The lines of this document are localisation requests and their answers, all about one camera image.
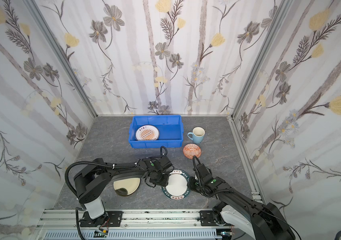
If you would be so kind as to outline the white plate green rim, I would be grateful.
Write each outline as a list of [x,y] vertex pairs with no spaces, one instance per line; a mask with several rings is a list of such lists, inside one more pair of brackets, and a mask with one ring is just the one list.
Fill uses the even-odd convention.
[[190,194],[189,181],[190,176],[185,171],[173,170],[169,174],[168,185],[161,190],[168,199],[179,201]]

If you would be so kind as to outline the cream yellow plate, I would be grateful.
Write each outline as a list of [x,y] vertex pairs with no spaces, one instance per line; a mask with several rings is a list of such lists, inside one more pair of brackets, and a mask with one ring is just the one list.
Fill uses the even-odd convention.
[[140,186],[140,178],[130,178],[115,181],[113,183],[114,191],[117,195],[127,197],[132,195]]

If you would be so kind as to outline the white plate orange sun pattern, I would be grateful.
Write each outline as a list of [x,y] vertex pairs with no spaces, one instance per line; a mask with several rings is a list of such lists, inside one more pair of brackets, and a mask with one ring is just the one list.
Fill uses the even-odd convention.
[[144,125],[135,132],[137,141],[156,141],[159,138],[159,130],[152,125]]

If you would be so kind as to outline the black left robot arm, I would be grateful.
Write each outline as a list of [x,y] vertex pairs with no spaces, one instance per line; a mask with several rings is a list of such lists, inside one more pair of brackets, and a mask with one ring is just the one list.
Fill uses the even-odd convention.
[[65,172],[65,181],[90,219],[95,220],[105,214],[100,195],[110,182],[143,178],[149,181],[148,185],[152,188],[166,187],[173,170],[174,166],[165,155],[128,164],[106,163],[98,158],[69,166]]

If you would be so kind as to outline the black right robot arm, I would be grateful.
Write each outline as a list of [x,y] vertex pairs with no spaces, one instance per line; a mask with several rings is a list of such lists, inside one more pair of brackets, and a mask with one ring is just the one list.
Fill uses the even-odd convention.
[[194,163],[195,179],[189,187],[204,197],[216,197],[214,207],[221,222],[238,227],[255,240],[294,240],[296,238],[280,210],[269,203],[256,202],[232,188],[220,177],[213,177],[204,164]]

